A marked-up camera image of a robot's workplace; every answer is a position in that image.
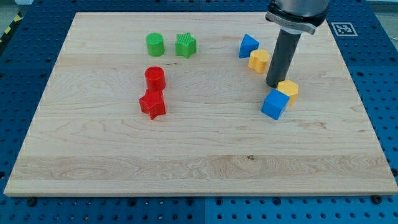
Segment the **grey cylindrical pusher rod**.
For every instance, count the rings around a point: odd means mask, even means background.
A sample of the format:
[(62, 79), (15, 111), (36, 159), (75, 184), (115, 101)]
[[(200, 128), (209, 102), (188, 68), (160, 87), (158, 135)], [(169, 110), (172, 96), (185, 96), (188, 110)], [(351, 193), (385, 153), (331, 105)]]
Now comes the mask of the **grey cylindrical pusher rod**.
[(279, 31), (266, 76), (266, 84), (268, 86), (275, 88), (279, 82), (285, 80), (300, 36), (300, 34), (290, 34), (282, 29)]

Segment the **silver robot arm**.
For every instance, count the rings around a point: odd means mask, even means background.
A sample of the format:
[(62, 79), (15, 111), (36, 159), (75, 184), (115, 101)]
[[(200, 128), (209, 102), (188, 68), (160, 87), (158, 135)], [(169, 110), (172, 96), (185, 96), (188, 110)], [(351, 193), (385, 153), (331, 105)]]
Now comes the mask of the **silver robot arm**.
[(266, 83), (276, 87), (285, 80), (302, 33), (313, 35), (328, 13), (329, 0), (272, 0), (266, 20), (280, 26)]

